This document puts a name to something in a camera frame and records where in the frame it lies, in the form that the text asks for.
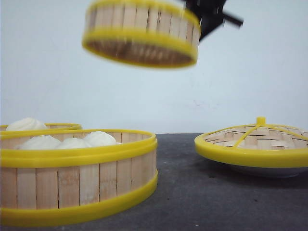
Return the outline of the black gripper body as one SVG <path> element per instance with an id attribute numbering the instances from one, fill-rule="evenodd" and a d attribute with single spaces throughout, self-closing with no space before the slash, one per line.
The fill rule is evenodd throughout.
<path id="1" fill-rule="evenodd" d="M 242 27 L 244 24 L 243 19 L 223 10 L 226 0 L 184 0 L 183 2 L 185 2 L 185 9 L 191 11 L 200 21 L 199 42 L 225 21 L 237 27 Z"/>

